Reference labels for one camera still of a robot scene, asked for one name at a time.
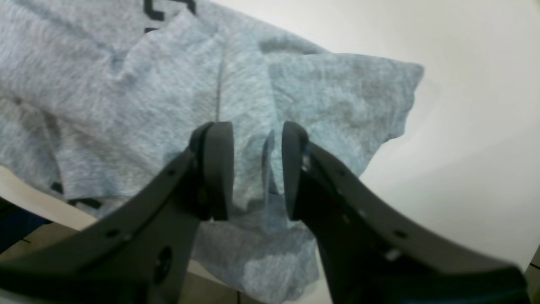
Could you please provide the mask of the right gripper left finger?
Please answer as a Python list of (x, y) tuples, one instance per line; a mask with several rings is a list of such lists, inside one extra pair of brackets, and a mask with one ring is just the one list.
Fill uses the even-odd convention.
[(232, 205), (230, 122), (189, 146), (127, 204), (80, 233), (1, 264), (1, 299), (21, 304), (175, 304), (203, 221)]

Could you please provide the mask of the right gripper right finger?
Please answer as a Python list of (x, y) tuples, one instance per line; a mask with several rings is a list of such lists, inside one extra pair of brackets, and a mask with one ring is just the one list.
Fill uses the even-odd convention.
[(313, 233), (334, 304), (528, 304), (514, 265), (403, 216), (303, 127), (282, 129), (289, 218)]

